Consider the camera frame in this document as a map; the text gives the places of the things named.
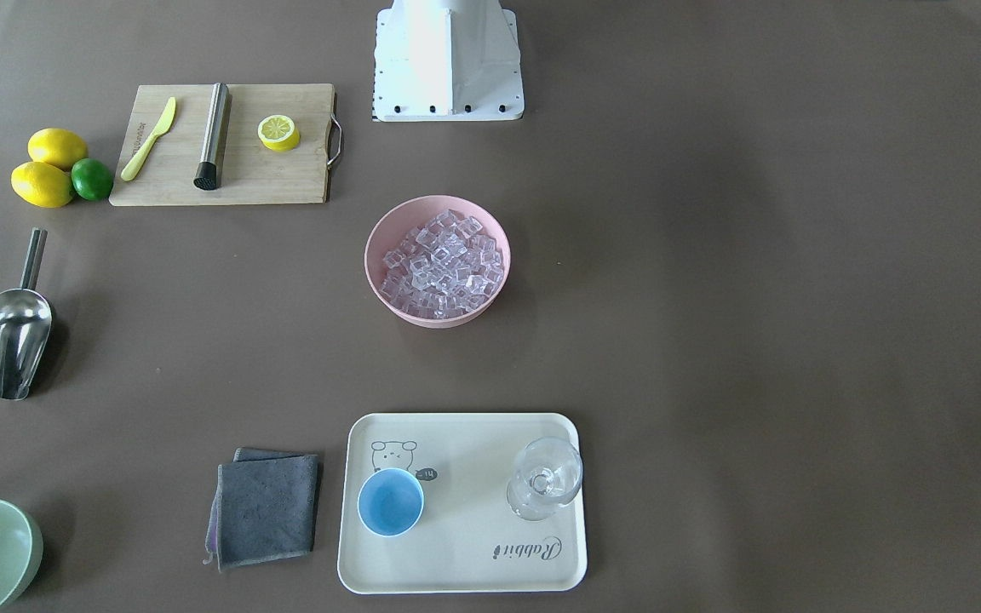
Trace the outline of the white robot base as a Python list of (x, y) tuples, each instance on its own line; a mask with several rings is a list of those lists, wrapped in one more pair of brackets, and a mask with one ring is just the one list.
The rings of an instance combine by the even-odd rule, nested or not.
[(525, 115), (517, 15), (498, 1), (393, 1), (376, 15), (377, 122)]

